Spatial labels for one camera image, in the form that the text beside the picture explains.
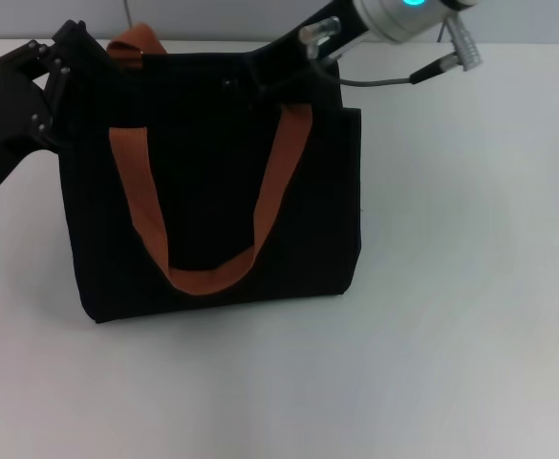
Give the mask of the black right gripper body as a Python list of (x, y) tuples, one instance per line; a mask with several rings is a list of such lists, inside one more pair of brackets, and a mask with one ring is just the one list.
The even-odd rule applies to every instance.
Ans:
[(309, 59), (299, 32), (305, 26), (332, 17), (339, 19), (340, 32), (320, 46), (318, 56), (323, 62), (333, 60), (341, 49), (369, 32), (353, 1), (332, 1), (289, 33), (247, 54), (247, 65), (261, 98), (270, 98), (309, 71)]

